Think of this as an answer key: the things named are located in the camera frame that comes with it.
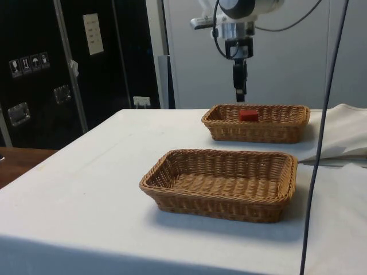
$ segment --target red cube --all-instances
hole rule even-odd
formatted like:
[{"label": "red cube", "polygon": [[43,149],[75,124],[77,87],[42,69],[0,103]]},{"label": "red cube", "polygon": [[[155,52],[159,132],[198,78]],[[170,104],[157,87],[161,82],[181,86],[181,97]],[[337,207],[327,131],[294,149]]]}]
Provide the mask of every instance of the red cube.
[{"label": "red cube", "polygon": [[240,121],[258,122],[259,114],[257,110],[240,110]]}]

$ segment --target wall switch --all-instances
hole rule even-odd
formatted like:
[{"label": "wall switch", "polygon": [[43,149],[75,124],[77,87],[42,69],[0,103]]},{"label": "wall switch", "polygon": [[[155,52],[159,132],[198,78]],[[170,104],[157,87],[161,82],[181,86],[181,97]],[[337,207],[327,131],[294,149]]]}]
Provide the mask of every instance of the wall switch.
[{"label": "wall switch", "polygon": [[133,99],[136,107],[150,107],[150,98],[147,96],[134,96]]}]

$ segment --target empty wicker basket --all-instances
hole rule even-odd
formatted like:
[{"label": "empty wicker basket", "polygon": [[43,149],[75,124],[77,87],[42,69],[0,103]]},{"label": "empty wicker basket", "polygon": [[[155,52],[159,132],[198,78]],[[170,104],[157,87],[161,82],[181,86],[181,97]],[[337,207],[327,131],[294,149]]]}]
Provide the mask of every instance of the empty wicker basket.
[{"label": "empty wicker basket", "polygon": [[277,152],[175,150],[140,188],[163,211],[277,222],[295,191],[297,159]]},{"label": "empty wicker basket", "polygon": [[[240,110],[257,110],[259,122],[239,120]],[[202,122],[214,140],[238,142],[297,143],[310,119],[305,106],[218,105],[210,109]]]}]

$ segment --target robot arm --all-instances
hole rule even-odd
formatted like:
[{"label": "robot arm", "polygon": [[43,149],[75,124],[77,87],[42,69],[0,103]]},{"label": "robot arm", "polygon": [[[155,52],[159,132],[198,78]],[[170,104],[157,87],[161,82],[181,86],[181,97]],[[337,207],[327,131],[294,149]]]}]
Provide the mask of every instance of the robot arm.
[{"label": "robot arm", "polygon": [[[201,18],[191,20],[194,30],[213,28],[214,8],[209,0],[198,0],[203,8]],[[237,102],[245,101],[247,93],[247,62],[253,56],[255,21],[261,14],[279,9],[284,0],[218,0],[215,38],[225,39],[225,56],[234,60],[233,83]]]}]

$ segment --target metal latch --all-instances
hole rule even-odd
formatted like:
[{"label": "metal latch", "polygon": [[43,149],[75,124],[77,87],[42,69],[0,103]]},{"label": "metal latch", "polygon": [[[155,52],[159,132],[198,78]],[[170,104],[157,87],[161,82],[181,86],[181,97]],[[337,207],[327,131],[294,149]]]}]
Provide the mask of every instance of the metal latch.
[{"label": "metal latch", "polygon": [[71,99],[71,93],[69,85],[63,85],[53,90],[55,95],[56,103],[61,105],[62,103],[69,101]]},{"label": "metal latch", "polygon": [[13,127],[30,120],[30,112],[27,102],[11,107],[7,110],[7,113]]}]

